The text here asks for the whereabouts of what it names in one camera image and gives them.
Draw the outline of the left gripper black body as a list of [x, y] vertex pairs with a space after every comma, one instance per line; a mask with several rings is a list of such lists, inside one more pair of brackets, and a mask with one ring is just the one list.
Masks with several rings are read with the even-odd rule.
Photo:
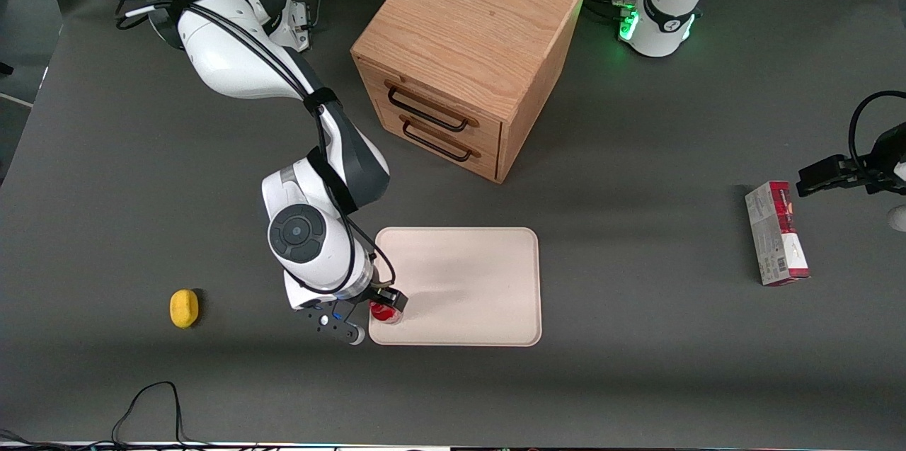
[[881, 192], [905, 195], [905, 122], [884, 132], [874, 142], [869, 154], [861, 156], [864, 169], [870, 174], [865, 183], [867, 194]]

